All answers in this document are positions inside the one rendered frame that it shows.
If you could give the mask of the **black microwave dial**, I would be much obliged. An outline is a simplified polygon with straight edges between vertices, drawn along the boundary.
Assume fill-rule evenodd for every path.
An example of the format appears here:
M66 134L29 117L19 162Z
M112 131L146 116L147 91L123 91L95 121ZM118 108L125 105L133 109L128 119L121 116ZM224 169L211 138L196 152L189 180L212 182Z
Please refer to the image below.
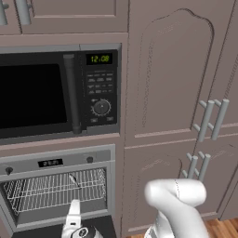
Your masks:
M97 115L104 115L110 109L110 103L107 100L100 100L94 105L94 112Z

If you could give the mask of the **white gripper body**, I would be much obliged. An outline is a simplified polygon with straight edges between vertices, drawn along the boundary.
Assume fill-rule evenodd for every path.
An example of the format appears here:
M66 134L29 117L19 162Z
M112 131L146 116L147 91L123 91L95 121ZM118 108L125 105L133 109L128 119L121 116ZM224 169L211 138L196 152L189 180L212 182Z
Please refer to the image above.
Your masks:
M81 206L80 206L80 201L73 199L70 205L69 209L69 216L81 216Z

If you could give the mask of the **tall taupe cupboard door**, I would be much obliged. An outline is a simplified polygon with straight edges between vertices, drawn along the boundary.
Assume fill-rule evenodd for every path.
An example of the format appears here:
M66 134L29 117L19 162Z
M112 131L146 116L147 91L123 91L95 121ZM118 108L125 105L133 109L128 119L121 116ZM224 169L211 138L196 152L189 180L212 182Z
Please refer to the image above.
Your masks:
M222 126L238 126L238 0L232 10L209 98L228 99Z
M199 122L235 0L131 0L126 138L186 139Z

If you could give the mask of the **black microwave door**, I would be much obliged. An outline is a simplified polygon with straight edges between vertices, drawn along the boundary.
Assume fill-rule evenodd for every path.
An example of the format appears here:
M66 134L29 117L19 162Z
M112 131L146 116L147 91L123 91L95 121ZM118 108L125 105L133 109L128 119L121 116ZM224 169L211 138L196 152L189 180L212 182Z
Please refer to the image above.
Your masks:
M0 139L73 133L66 54L0 55ZM74 54L75 92L76 62Z

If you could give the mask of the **grey fish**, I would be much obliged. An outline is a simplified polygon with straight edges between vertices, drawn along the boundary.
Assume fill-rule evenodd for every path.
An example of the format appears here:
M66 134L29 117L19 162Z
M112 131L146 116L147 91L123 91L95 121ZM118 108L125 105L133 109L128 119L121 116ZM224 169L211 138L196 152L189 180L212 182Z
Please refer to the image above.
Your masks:
M79 189L81 189L80 183L77 181L77 179L75 178L74 175L69 174L69 178L70 178L71 182L72 182L76 187L78 187Z

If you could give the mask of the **black oven door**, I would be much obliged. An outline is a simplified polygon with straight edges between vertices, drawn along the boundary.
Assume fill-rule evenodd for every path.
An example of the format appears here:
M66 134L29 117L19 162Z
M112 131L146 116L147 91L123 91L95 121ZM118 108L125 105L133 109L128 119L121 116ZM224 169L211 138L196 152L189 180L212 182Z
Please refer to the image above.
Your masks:
M117 238L111 216L84 219L84 226L95 226L103 238ZM15 232L11 238L60 238L63 225L54 225L28 231Z

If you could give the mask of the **grey built-in oven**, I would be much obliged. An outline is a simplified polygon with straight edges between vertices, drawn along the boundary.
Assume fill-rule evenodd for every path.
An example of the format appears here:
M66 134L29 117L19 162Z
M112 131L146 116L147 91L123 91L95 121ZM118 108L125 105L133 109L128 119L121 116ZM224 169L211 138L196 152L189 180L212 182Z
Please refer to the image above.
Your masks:
M86 161L88 156L94 158L92 164ZM10 175L6 173L7 167L13 168ZM71 205L41 208L16 215L4 192L4 182L97 168L103 168L105 171L106 202L80 202L82 220L114 217L115 146L113 144L0 157L0 224L4 229L3 236L11 238L18 231L63 224Z

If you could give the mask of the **black microwave oven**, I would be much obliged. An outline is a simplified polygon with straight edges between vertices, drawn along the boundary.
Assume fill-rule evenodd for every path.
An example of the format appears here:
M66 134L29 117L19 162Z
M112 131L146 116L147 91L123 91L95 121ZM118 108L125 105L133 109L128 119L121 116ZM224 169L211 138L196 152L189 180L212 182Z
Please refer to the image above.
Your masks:
M82 132L0 139L0 145L111 134L120 131L120 45L0 46L0 55L37 52L72 52L76 55L76 94L83 122ZM107 100L110 103L110 109L104 115L97 115L94 112L94 105L100 100Z

